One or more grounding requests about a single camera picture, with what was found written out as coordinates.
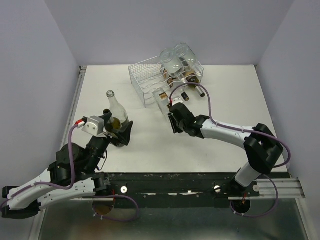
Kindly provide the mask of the dark wine bottle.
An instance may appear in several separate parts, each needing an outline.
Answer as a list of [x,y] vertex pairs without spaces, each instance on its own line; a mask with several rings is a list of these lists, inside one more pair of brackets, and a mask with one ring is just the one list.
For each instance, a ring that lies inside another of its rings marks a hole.
[[112,133],[112,132],[116,132],[116,130],[120,130],[122,128],[121,123],[119,122],[119,120],[114,119],[113,115],[112,115],[112,123],[111,124],[106,124],[104,125],[104,129],[106,130],[106,132]]

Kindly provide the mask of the frosted clear tall bottle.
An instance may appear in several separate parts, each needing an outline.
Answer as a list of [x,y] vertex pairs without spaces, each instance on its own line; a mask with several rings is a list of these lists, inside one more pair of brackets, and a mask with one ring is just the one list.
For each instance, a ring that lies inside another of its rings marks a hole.
[[114,91],[108,90],[106,96],[109,100],[109,110],[112,113],[114,119],[119,120],[121,125],[125,125],[129,122],[129,117],[125,108],[118,102]]

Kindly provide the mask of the clear bottle black cap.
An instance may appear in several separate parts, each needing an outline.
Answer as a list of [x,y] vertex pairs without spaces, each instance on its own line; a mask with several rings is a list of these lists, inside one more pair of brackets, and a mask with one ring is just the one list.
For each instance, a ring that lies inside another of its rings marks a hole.
[[[165,78],[166,83],[167,83],[167,85],[169,86],[169,88],[171,90],[173,90],[174,88],[176,88],[176,87],[178,87],[178,86],[180,86],[182,84],[180,80],[170,76],[166,69],[164,69],[164,71],[163,71],[163,77]],[[174,97],[180,97],[185,102],[190,100],[188,94],[185,92],[185,87],[184,86],[180,87],[179,89],[177,89],[174,92],[173,96]]]

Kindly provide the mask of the small bottle brown label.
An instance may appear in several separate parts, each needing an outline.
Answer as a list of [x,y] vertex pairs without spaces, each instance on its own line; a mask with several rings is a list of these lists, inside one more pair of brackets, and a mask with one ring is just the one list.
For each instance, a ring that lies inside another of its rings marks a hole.
[[157,88],[153,93],[153,98],[159,107],[162,115],[166,121],[169,121],[168,114],[170,113],[169,109],[169,97],[163,88]]

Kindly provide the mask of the green wine bottle brown label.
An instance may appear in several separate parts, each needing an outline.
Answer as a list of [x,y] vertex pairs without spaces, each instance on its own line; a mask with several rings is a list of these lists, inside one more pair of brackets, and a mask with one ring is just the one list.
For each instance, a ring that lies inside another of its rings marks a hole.
[[197,78],[197,76],[195,76],[194,74],[188,75],[186,77],[186,80],[190,83],[188,87],[194,89],[201,98],[204,98],[206,96],[202,88],[199,86],[201,81]]

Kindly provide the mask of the clear bottle silver cap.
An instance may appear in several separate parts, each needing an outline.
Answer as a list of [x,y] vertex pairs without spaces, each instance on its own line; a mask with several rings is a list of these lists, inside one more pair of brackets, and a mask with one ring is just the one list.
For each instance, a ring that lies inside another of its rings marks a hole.
[[171,77],[178,79],[183,84],[188,82],[183,74],[184,65],[172,48],[164,49],[159,55],[159,60]]

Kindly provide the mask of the clear round bottle back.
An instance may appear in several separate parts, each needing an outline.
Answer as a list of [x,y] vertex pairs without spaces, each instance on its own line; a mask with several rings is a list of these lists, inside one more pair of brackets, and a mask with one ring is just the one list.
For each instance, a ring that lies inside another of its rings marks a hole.
[[197,78],[201,80],[203,78],[201,65],[191,48],[186,43],[179,43],[174,47],[174,51],[182,62],[185,70],[193,71]]

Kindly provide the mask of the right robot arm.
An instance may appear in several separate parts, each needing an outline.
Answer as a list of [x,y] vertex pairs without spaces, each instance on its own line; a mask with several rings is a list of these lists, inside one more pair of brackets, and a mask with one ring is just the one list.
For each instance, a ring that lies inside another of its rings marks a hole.
[[247,192],[249,185],[259,176],[270,174],[284,151],[281,143],[262,123],[254,127],[240,127],[215,122],[209,116],[194,116],[183,103],[170,106],[168,118],[175,134],[186,133],[190,137],[218,140],[245,151],[248,162],[229,184],[230,191],[236,196]]

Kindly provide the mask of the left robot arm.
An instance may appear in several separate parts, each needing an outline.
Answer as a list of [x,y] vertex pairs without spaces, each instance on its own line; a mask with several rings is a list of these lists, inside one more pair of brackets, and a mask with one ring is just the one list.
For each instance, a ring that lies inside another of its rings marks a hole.
[[98,165],[108,156],[109,145],[130,143],[133,121],[116,126],[106,109],[101,116],[82,117],[70,128],[67,144],[56,152],[56,160],[39,176],[21,186],[5,186],[2,218],[24,220],[49,206],[78,198],[127,199],[117,193]]

